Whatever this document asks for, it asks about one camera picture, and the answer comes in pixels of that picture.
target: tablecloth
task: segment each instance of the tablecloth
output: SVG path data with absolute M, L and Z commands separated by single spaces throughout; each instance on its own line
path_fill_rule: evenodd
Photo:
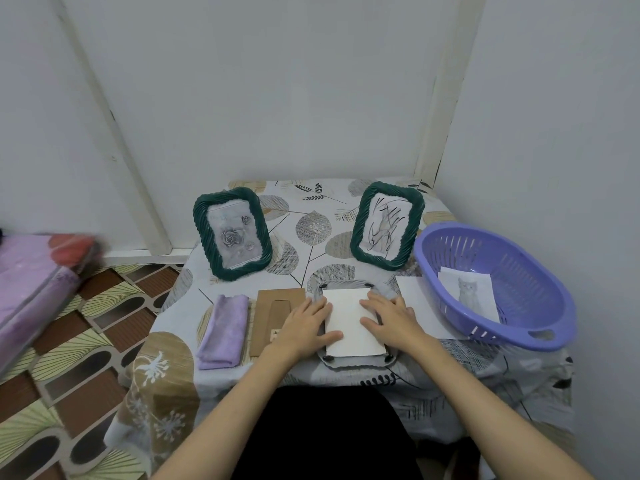
M 422 193 L 425 209 L 420 229 L 454 219 L 420 180 L 379 180 Z M 366 179 L 231 182 L 229 188 L 243 185 L 258 194 L 269 227 L 273 259 L 259 273 L 222 282 L 212 275 L 202 245 L 194 248 L 164 311 L 132 363 L 131 387 L 105 435 L 105 443 L 133 452 L 155 471 L 247 371 L 252 361 L 248 341 L 253 306 L 248 313 L 240 366 L 199 371 L 194 364 L 194 353 L 219 294 L 245 294 L 254 305 L 261 289 L 304 287 L 309 294 L 325 280 L 362 279 L 398 291 L 396 276 L 419 275 L 413 258 L 398 271 L 385 271 L 351 255 L 353 222 L 360 196 L 370 183 L 372 180 Z M 307 239 L 309 233 L 316 236 L 314 241 Z M 526 419 L 539 428 L 545 425 L 571 435 L 573 361 L 566 350 L 538 353 L 468 340 L 442 343 L 457 361 Z M 346 371 L 331 370 L 313 356 L 297 364 L 283 385 L 378 387 L 412 437 L 449 443 L 466 435 L 439 389 L 405 354 L 390 367 Z

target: twisted rope frame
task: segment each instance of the twisted rope frame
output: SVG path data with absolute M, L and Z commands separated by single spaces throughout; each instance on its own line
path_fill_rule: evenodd
M 362 236 L 364 235 L 364 225 L 369 217 L 369 206 L 371 204 L 371 200 L 377 193 L 393 197 L 402 197 L 412 204 L 411 210 L 409 211 L 408 223 L 400 240 L 400 250 L 398 251 L 398 255 L 391 261 L 380 256 L 367 254 L 360 249 L 359 246 L 362 241 Z M 360 200 L 360 208 L 358 209 L 356 221 L 353 224 L 353 235 L 351 236 L 351 243 L 349 244 L 351 254 L 353 254 L 358 261 L 373 264 L 374 266 L 381 267 L 388 271 L 400 269 L 404 266 L 404 263 L 407 262 L 409 256 L 411 256 L 413 242 L 415 241 L 415 235 L 418 233 L 418 227 L 420 226 L 420 218 L 422 217 L 423 210 L 424 199 L 418 190 L 398 187 L 396 185 L 385 184 L 382 182 L 373 182 L 366 188 L 362 194 L 362 199 Z
M 236 199 L 249 202 L 249 210 L 255 219 L 255 228 L 260 244 L 262 245 L 262 257 L 258 261 L 252 261 L 244 266 L 229 269 L 222 266 L 222 256 L 220 256 L 213 229 L 207 219 L 207 212 L 212 205 Z M 267 222 L 264 220 L 264 214 L 260 207 L 258 195 L 256 195 L 251 189 L 248 189 L 247 187 L 236 187 L 233 190 L 201 195 L 193 205 L 193 220 L 196 224 L 196 229 L 198 229 L 198 233 L 200 234 L 204 254 L 211 266 L 211 272 L 221 280 L 235 281 L 245 274 L 263 270 L 271 262 L 273 250 L 271 248 L 271 239 L 269 238 L 269 229 L 267 227 Z

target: forearm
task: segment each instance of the forearm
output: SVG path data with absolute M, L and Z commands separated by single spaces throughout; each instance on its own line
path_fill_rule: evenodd
M 255 423 L 295 360 L 268 346 L 244 377 L 189 435 L 154 480 L 231 476 Z
M 421 337 L 410 354 L 449 400 L 498 478 L 592 478 L 434 340 Z

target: purple towel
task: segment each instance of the purple towel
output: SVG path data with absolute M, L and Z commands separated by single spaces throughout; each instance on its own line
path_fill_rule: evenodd
M 219 295 L 202 343 L 196 352 L 200 370 L 224 369 L 240 364 L 249 298 Z

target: floor mat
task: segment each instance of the floor mat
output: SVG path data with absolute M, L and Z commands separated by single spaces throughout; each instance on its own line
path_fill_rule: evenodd
M 0 478 L 138 480 L 102 442 L 126 389 L 118 374 L 148 336 L 180 265 L 98 270 L 0 379 Z

